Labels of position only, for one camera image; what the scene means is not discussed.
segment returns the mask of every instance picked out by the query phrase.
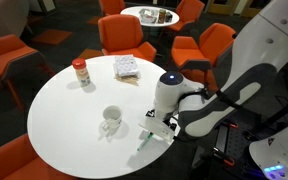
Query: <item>small round table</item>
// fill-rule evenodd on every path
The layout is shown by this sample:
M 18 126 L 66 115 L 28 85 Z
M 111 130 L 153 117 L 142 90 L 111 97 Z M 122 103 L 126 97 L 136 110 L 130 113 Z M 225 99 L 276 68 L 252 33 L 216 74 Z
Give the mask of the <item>small round table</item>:
M 135 58 L 140 72 L 137 85 L 115 79 L 115 56 L 87 60 L 91 84 L 80 87 L 72 66 L 59 72 L 38 92 L 29 110 L 28 135 L 37 154 L 66 174 L 103 179 L 139 170 L 160 157 L 172 144 L 154 135 L 143 142 L 138 125 L 153 107 L 155 87 L 165 72 L 159 66 Z M 116 132 L 101 125 L 103 110 L 122 109 Z
M 159 7 L 152 7 L 152 6 L 134 6 L 134 7 L 129 7 L 126 8 L 124 10 L 121 11 L 121 14 L 128 14 L 128 15 L 133 15 L 136 16 L 138 18 L 140 18 L 140 11 L 142 9 L 149 9 L 149 10 L 157 10 L 159 11 L 160 9 L 163 8 L 159 8 Z M 157 23 L 157 21 L 155 23 L 144 23 L 141 22 L 142 26 L 148 26 L 148 27 L 165 27 L 165 26 L 170 26 L 172 24 L 175 24 L 179 21 L 179 16 L 170 10 L 165 9 L 167 12 L 170 12 L 172 14 L 172 21 L 171 22 L 165 22 L 165 23 Z

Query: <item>chair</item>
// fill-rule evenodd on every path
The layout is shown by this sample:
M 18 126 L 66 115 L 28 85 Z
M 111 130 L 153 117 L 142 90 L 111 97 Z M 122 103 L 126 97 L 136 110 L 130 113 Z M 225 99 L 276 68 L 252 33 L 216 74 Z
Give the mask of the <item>chair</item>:
M 190 33 L 190 30 L 198 21 L 204 6 L 204 3 L 199 0 L 182 0 L 175 10 L 176 14 L 180 17 L 179 21 L 173 25 L 164 27 L 158 40 L 166 30 L 171 30 L 175 35 L 179 32 Z
M 99 0 L 103 16 L 120 14 L 125 9 L 124 0 Z
M 132 15 L 111 15 L 98 21 L 104 55 L 127 55 L 153 62 L 156 49 L 143 41 L 140 21 Z
M 186 78 L 206 85 L 211 82 L 216 91 L 212 67 L 231 52 L 235 33 L 227 25 L 214 23 L 200 35 L 198 45 L 192 37 L 175 37 L 171 49 L 174 64 Z
M 17 36 L 10 34 L 0 37 L 0 82 L 2 85 L 6 82 L 17 106 L 22 111 L 24 106 L 10 78 L 33 66 L 40 66 L 50 75 L 55 75 L 53 70 L 46 65 L 44 56 L 37 50 L 28 47 Z
M 24 134 L 0 147 L 0 180 L 75 180 L 46 164 Z

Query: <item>coffee cup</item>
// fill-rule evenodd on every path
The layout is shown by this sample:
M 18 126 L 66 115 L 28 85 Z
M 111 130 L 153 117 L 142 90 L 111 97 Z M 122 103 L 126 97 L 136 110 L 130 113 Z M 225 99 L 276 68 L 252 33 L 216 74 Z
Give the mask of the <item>coffee cup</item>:
M 165 22 L 172 22 L 173 15 L 170 12 L 166 12 Z
M 103 111 L 104 124 L 102 128 L 107 131 L 109 129 L 118 128 L 122 121 L 122 110 L 117 106 L 108 106 Z

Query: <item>white mug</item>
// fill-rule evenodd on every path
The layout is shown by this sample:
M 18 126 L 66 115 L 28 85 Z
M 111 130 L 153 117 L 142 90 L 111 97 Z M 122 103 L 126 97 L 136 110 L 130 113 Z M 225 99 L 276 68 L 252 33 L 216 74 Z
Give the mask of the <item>white mug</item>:
M 118 128 L 122 121 L 122 110 L 117 106 L 108 106 L 103 111 L 105 123 L 102 126 L 105 131 Z

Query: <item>orange lid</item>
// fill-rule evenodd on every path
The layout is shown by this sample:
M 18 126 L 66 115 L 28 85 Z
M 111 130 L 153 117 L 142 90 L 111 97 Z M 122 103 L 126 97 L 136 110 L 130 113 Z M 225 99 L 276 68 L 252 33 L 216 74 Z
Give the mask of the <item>orange lid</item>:
M 82 58 L 77 58 L 72 61 L 74 69 L 83 69 L 86 67 L 86 62 Z

